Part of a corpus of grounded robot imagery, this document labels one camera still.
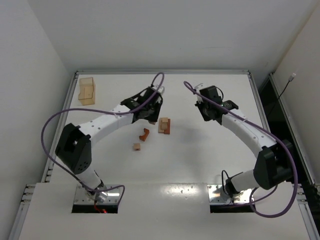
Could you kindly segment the long light wood block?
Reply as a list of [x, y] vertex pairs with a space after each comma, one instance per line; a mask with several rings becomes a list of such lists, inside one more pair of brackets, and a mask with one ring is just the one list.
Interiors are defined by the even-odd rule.
[[160, 118], [158, 122], [158, 133], [163, 134], [167, 129], [167, 127], [168, 127], [167, 121], [166, 120], [163, 121], [163, 119]]

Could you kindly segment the dark brown L block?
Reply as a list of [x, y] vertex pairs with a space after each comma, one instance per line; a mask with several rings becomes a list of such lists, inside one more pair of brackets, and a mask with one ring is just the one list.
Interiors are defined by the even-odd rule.
[[149, 134], [150, 134], [150, 130], [147, 129], [147, 128], [144, 128], [143, 129], [143, 134], [139, 136], [139, 140], [142, 141], [142, 142], [145, 142], [146, 139], [148, 138]]

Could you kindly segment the long reddish wood block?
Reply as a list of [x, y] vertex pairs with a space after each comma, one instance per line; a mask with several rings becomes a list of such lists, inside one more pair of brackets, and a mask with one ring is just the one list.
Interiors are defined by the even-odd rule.
[[165, 135], [169, 135], [171, 133], [171, 119], [169, 118], [166, 122], [166, 129], [164, 130]]

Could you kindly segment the pale wooden cube block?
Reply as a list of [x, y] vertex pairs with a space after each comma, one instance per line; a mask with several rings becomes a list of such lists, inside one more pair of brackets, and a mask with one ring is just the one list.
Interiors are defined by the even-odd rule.
[[141, 150], [141, 144], [140, 143], [134, 143], [133, 144], [133, 150], [134, 151], [140, 151]]

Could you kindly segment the transparent orange plastic box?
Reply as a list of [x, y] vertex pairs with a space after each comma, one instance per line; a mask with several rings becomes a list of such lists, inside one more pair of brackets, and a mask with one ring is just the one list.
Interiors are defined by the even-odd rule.
[[96, 102], [96, 84], [93, 77], [79, 80], [78, 100], [83, 106], [94, 105]]

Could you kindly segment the light wooden cube block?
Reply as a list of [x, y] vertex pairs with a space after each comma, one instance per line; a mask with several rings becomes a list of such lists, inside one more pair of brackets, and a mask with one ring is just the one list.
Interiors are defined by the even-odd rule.
[[169, 119], [167, 117], [161, 118], [161, 124], [167, 124], [169, 122]]

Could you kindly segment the small light cube block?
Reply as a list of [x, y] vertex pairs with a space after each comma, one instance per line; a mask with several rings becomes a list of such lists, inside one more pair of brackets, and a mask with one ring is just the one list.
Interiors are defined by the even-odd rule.
[[162, 128], [162, 127], [160, 126], [159, 132], [160, 132], [160, 133], [164, 133], [166, 130], [167, 130], [166, 128]]

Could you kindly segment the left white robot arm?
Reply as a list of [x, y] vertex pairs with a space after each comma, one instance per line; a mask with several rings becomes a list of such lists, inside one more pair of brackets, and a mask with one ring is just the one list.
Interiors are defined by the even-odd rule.
[[92, 167], [92, 148], [116, 130], [138, 120], [157, 122], [163, 103], [163, 86], [150, 86], [123, 100], [111, 114], [103, 114], [80, 125], [67, 124], [60, 135], [55, 155], [79, 181], [89, 187], [86, 191], [97, 197], [98, 190], [107, 187]]

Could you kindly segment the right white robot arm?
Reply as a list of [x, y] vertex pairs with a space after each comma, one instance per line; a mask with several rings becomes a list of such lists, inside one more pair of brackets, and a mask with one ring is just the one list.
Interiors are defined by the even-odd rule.
[[223, 100], [218, 87], [199, 84], [195, 91], [199, 94], [195, 105], [204, 121], [216, 121], [230, 130], [256, 157], [253, 169], [227, 178], [224, 186], [227, 195], [234, 197], [253, 188], [269, 190], [293, 177], [292, 164], [285, 152], [293, 148], [289, 141], [284, 140], [281, 146], [273, 137], [249, 124], [233, 101]]

